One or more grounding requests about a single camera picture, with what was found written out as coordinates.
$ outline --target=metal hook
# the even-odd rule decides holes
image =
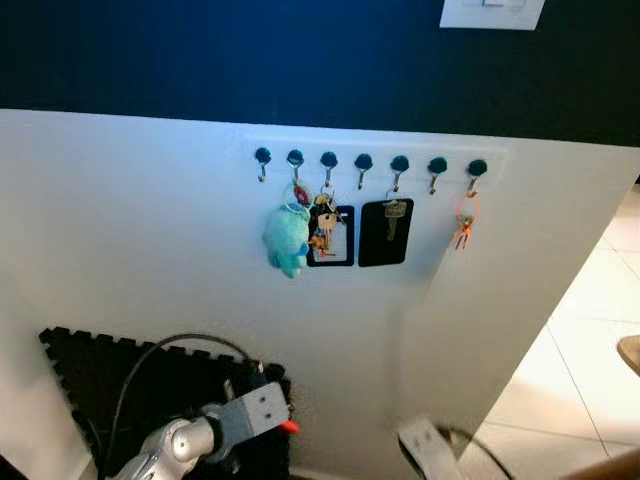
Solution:
[[[291,165],[293,168],[293,184],[297,185],[298,181],[298,169],[304,163],[304,157],[302,156],[302,152],[300,150],[291,150],[289,155],[287,155],[287,163]]]
[[[398,187],[400,175],[409,170],[409,159],[404,155],[398,155],[391,161],[391,170],[393,170],[393,174],[395,175],[393,179],[393,187],[391,189],[394,192],[397,192],[400,188]]]
[[[467,173],[471,177],[471,182],[467,187],[467,197],[473,198],[478,192],[474,190],[476,182],[481,175],[484,175],[488,170],[487,162],[484,160],[474,160],[467,166]]]
[[[264,182],[265,178],[267,178],[267,170],[265,167],[267,163],[271,161],[271,152],[267,148],[260,147],[258,150],[256,150],[254,156],[256,157],[256,160],[258,160],[260,169],[262,170],[262,175],[258,175],[258,180],[260,180],[260,183],[262,183]]]
[[[436,193],[436,180],[438,176],[447,171],[447,161],[443,157],[434,158],[429,162],[427,167],[429,173],[431,173],[431,185],[429,186],[429,194]]]
[[[327,171],[327,176],[325,177],[324,186],[329,188],[331,186],[331,170],[338,165],[338,159],[336,158],[336,154],[333,152],[325,152],[320,157],[320,163]]]
[[[358,179],[358,190],[362,190],[362,184],[364,183],[364,174],[367,170],[373,167],[373,160],[371,155],[367,153],[361,153],[353,162],[358,170],[360,170],[360,178]]]

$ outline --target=dark blue wall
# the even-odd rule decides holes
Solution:
[[[0,107],[640,145],[640,1],[4,0]]]

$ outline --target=cable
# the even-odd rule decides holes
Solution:
[[[456,435],[463,437],[469,442],[475,444],[480,450],[486,453],[489,456],[489,458],[491,458],[491,460],[493,460],[493,463],[495,463],[496,466],[500,470],[502,470],[502,473],[504,473],[505,477],[507,477],[509,480],[513,480],[514,478],[513,474],[509,471],[509,469],[507,469],[507,467],[505,467],[505,465],[500,460],[498,460],[498,457],[496,457],[494,453],[491,450],[489,450],[489,447],[487,447],[484,443],[482,443],[480,440],[475,438],[469,432],[458,427],[451,427],[449,425],[438,425],[437,429],[440,431],[455,433]]]
[[[142,356],[138,359],[138,361],[133,365],[127,378],[125,378],[124,383],[122,384],[122,389],[120,390],[120,396],[118,397],[118,403],[116,404],[116,410],[113,414],[113,422],[111,424],[111,431],[109,432],[109,441],[107,442],[107,449],[104,452],[104,457],[100,462],[100,467],[98,468],[98,480],[105,480],[107,476],[107,468],[109,467],[109,460],[111,460],[111,451],[113,450],[113,444],[115,442],[116,431],[118,428],[118,417],[120,416],[120,410],[122,410],[122,403],[124,401],[124,396],[127,393],[127,388],[133,379],[133,376],[136,374],[142,363],[149,358],[154,352],[158,351],[165,345],[170,343],[177,342],[179,340],[206,340],[213,343],[218,343],[220,345],[225,345],[240,355],[242,355],[247,360],[252,360],[251,355],[249,355],[245,350],[236,345],[235,343],[222,338],[216,337],[214,335],[207,335],[206,333],[179,333],[177,335],[172,335],[167,338],[163,338],[155,345],[153,345],[149,350],[144,352]]]

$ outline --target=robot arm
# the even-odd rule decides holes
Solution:
[[[179,480],[200,459],[222,461],[234,446],[289,420],[289,407],[278,383],[224,405],[205,405],[201,413],[193,421],[174,420],[149,435],[140,453],[114,480]]]

